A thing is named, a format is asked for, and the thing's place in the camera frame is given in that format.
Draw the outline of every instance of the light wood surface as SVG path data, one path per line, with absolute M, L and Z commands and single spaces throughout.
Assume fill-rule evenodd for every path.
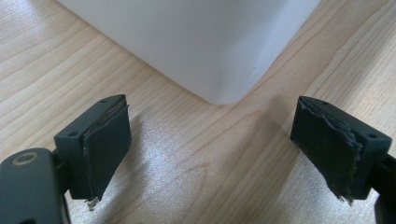
M 211 105 L 51 0 L 0 2 L 0 160 L 53 136 L 96 101 L 125 93 L 134 142 L 93 212 L 74 223 L 375 223 L 289 139 L 299 95 L 396 137 L 396 2 L 322 1 L 265 76 Z M 392 146 L 390 154 L 396 153 Z

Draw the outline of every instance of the black plastic part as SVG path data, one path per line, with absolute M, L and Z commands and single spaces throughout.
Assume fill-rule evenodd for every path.
M 366 199 L 375 162 L 387 157 L 391 138 L 329 103 L 301 96 L 291 140 L 322 173 L 329 189 L 349 201 Z
M 32 148 L 8 157 L 0 177 L 0 223 L 70 222 L 49 150 Z
M 381 199 L 396 208 L 396 159 L 388 155 L 373 166 L 368 182 Z
M 72 169 L 67 161 L 62 161 L 59 158 L 58 149 L 53 150 L 51 154 L 56 177 L 58 179 L 60 193 L 65 194 L 70 188 L 70 183 L 73 182 Z
M 125 95 L 103 99 L 55 136 L 57 155 L 70 164 L 74 199 L 102 196 L 132 137 Z
M 375 222 L 376 224 L 395 224 L 396 223 L 396 206 L 389 203 L 380 196 L 375 203 Z

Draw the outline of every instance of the wood grain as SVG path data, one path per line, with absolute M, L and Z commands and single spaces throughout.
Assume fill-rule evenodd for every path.
M 125 93 L 134 142 L 74 223 L 375 223 L 372 192 L 340 202 L 289 140 L 299 95 L 396 137 L 396 2 L 322 1 L 234 105 L 211 105 L 51 0 L 0 2 L 0 159 Z M 395 155 L 395 147 L 390 154 Z

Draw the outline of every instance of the white box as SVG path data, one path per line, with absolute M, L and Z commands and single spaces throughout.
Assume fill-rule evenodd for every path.
M 240 100 L 319 0 L 58 0 L 213 104 Z

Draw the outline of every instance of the circular hole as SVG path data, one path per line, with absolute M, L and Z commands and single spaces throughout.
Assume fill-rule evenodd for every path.
M 377 136 L 376 134 L 374 134 L 374 133 L 369 133 L 369 137 L 371 137 L 371 138 L 377 138 L 378 136 Z
M 71 133 L 68 133 L 67 136 L 73 137 L 73 136 L 76 136 L 77 134 L 78 134 L 78 132 L 71 132 Z
M 14 165 L 24 165 L 31 161 L 34 161 L 38 157 L 38 153 L 36 152 L 26 152 L 24 154 L 19 155 L 16 157 L 12 163 Z

